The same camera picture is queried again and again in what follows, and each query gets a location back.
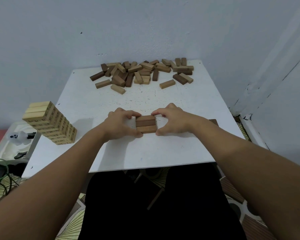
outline person's left hand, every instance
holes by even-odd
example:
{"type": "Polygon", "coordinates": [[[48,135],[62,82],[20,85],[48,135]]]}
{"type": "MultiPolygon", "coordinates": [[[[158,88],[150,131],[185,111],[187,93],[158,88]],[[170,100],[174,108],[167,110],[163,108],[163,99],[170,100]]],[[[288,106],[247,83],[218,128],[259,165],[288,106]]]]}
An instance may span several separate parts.
{"type": "Polygon", "coordinates": [[[114,112],[110,111],[108,118],[98,126],[104,130],[105,140],[119,139],[124,136],[142,137],[141,132],[124,124],[125,119],[131,119],[132,116],[138,117],[141,114],[133,110],[126,111],[122,108],[117,108],[114,112]]]}

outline black pants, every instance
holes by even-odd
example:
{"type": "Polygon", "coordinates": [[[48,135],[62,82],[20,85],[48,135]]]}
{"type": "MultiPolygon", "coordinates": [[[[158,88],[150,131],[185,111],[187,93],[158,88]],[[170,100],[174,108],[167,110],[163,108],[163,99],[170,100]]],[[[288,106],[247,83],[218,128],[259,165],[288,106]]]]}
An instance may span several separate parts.
{"type": "Polygon", "coordinates": [[[96,173],[88,185],[79,239],[104,234],[246,239],[211,163],[172,167],[157,202],[147,210],[122,171],[96,173]]]}

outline wooden block tower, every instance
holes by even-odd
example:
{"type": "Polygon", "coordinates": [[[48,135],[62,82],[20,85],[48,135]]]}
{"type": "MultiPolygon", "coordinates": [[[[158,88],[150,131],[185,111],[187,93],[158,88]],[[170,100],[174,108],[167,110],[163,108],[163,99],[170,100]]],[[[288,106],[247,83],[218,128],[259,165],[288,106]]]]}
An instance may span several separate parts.
{"type": "Polygon", "coordinates": [[[22,119],[56,145],[75,141],[77,129],[50,101],[30,104],[22,119]]]}

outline person's right arm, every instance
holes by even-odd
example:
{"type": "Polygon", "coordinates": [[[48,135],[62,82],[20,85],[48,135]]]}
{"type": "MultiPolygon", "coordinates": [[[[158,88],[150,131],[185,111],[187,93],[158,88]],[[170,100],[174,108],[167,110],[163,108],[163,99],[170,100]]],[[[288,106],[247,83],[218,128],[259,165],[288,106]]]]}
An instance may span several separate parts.
{"type": "Polygon", "coordinates": [[[300,239],[300,166],[174,104],[152,112],[168,123],[156,135],[193,133],[277,239],[300,239]]]}

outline white table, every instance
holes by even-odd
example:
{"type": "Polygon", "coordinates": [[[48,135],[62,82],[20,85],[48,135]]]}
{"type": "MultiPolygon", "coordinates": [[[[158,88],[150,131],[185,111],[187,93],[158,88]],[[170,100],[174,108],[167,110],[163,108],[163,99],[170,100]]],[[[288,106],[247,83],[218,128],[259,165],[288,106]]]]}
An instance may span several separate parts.
{"type": "MultiPolygon", "coordinates": [[[[207,119],[216,119],[222,129],[244,138],[202,61],[190,60],[188,65],[195,67],[191,76],[194,81],[191,84],[182,85],[176,82],[174,86],[160,89],[159,84],[171,80],[175,72],[159,72],[158,81],[151,81],[149,85],[132,83],[131,88],[125,88],[126,92],[123,95],[110,89],[110,86],[96,89],[96,82],[109,79],[102,77],[94,82],[90,80],[91,75],[101,71],[100,67],[73,70],[56,107],[78,129],[76,141],[88,130],[103,122],[108,112],[117,107],[149,115],[171,102],[187,112],[207,119]]],[[[158,128],[167,122],[167,119],[161,116],[157,116],[156,120],[158,128]]],[[[128,124],[135,127],[134,118],[128,121],[128,124]]],[[[22,177],[31,177],[72,145],[55,145],[41,136],[22,177]]],[[[151,133],[144,134],[140,139],[124,137],[104,144],[90,172],[213,161],[207,149],[192,134],[156,136],[151,133]]]]}

